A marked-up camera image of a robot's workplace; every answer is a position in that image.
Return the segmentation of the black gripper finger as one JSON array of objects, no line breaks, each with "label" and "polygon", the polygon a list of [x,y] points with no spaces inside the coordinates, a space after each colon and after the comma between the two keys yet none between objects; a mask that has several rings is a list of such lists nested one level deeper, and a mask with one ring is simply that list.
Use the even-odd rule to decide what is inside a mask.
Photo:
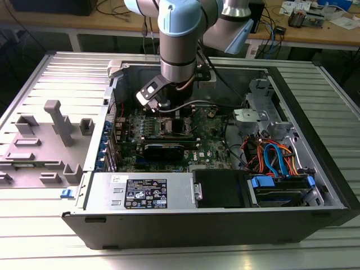
[{"label": "black gripper finger", "polygon": [[174,133],[182,133],[184,126],[184,117],[181,110],[177,110],[174,115]]}]

